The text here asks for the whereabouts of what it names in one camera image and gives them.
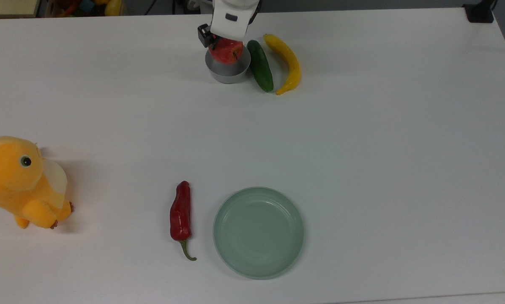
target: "plush toy foot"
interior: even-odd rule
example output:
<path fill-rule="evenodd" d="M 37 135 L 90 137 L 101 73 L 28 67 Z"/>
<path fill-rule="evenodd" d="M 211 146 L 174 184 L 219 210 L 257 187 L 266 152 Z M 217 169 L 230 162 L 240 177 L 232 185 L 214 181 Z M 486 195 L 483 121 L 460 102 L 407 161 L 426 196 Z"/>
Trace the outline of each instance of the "plush toy foot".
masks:
<path fill-rule="evenodd" d="M 16 220 L 16 224 L 19 226 L 21 229 L 25 229 L 27 225 L 29 225 L 29 221 L 26 219 L 23 219 L 18 216 L 14 216 L 14 219 Z"/>
<path fill-rule="evenodd" d="M 61 210 L 61 212 L 59 212 L 57 214 L 57 220 L 63 221 L 71 214 L 71 212 L 73 210 L 74 210 L 74 205 L 69 201 L 65 201 L 63 204 L 63 209 Z"/>

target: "plate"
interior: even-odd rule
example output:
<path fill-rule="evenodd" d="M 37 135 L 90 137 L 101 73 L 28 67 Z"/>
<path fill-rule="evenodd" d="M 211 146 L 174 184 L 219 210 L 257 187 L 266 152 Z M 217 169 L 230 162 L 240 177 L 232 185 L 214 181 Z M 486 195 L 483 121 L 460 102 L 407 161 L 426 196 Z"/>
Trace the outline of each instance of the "plate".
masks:
<path fill-rule="evenodd" d="M 282 193 L 247 188 L 220 207 L 213 238 L 220 258 L 233 271 L 251 279 L 272 279 L 287 271 L 299 256 L 303 221 Z"/>

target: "plate rim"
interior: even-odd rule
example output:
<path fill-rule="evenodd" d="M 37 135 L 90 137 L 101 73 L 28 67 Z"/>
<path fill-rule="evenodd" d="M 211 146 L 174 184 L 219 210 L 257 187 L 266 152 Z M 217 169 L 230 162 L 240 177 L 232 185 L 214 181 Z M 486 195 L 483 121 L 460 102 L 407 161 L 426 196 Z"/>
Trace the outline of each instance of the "plate rim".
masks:
<path fill-rule="evenodd" d="M 272 275 L 268 275 L 266 277 L 254 277 L 254 276 L 250 276 L 250 275 L 246 275 L 246 274 L 243 274 L 241 272 L 238 272 L 236 269 L 234 269 L 233 267 L 231 267 L 227 263 L 227 261 L 223 258 L 222 254 L 220 254 L 220 251 L 219 251 L 219 248 L 217 247 L 217 242 L 216 242 L 216 224 L 217 224 L 217 219 L 219 218 L 219 214 L 220 214 L 221 210 L 224 208 L 224 206 L 227 204 L 227 202 L 229 202 L 229 200 L 231 200 L 231 198 L 233 198 L 235 195 L 237 195 L 237 194 L 239 194 L 241 192 L 245 192 L 247 190 L 252 190 L 252 189 L 269 190 L 269 191 L 275 192 L 275 193 L 283 196 L 284 198 L 286 198 L 288 200 L 288 202 L 290 202 L 290 204 L 294 207 L 295 211 L 297 212 L 297 216 L 299 218 L 299 222 L 301 223 L 301 230 L 302 230 L 302 233 L 303 233 L 303 237 L 301 238 L 301 244 L 299 245 L 299 251 L 295 255 L 295 258 L 293 259 L 293 261 L 290 264 L 288 264 L 288 266 L 286 266 L 283 270 L 281 270 L 281 271 L 279 271 L 277 273 L 274 273 Z M 217 251 L 217 254 L 218 254 L 220 260 L 222 260 L 223 263 L 229 269 L 231 269 L 233 272 L 237 273 L 238 275 L 241 275 L 243 277 L 248 277 L 249 279 L 257 279 L 257 280 L 273 279 L 275 277 L 279 277 L 279 276 L 283 275 L 284 273 L 286 273 L 297 262 L 297 260 L 299 259 L 299 256 L 301 256 L 301 252 L 303 251 L 303 246 L 305 244 L 305 225 L 304 225 L 303 217 L 301 216 L 301 212 L 299 211 L 299 209 L 297 208 L 297 206 L 295 205 L 295 203 L 293 202 L 293 200 L 291 200 L 287 195 L 283 194 L 280 191 L 277 191 L 275 189 L 268 188 L 268 187 L 261 187 L 261 186 L 258 186 L 258 187 L 247 187 L 247 188 L 238 190 L 238 191 L 234 192 L 233 194 L 231 194 L 226 200 L 224 200 L 224 202 L 218 208 L 217 214 L 215 215 L 215 218 L 213 220 L 213 232 L 212 233 L 213 233 L 213 235 L 212 235 L 213 236 L 213 244 L 215 246 L 215 250 Z"/>

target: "plush toy eye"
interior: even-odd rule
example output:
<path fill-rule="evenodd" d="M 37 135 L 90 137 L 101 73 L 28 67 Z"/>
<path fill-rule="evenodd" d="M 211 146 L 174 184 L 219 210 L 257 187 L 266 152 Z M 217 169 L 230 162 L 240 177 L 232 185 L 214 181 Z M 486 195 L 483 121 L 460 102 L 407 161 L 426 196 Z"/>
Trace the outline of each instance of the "plush toy eye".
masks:
<path fill-rule="evenodd" d="M 30 158 L 27 155 L 21 156 L 19 159 L 19 163 L 21 164 L 22 167 L 29 167 L 30 166 Z"/>

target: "silver bowl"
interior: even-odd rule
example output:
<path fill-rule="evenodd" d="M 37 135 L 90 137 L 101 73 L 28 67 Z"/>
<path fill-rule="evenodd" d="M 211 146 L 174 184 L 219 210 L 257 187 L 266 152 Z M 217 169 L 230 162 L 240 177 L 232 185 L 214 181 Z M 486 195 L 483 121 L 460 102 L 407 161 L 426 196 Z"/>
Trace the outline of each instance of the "silver bowl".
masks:
<path fill-rule="evenodd" d="M 241 57 L 233 64 L 220 63 L 211 56 L 209 51 L 205 53 L 205 64 L 213 78 L 221 83 L 236 83 L 243 79 L 250 63 L 251 54 L 245 47 L 243 47 Z"/>

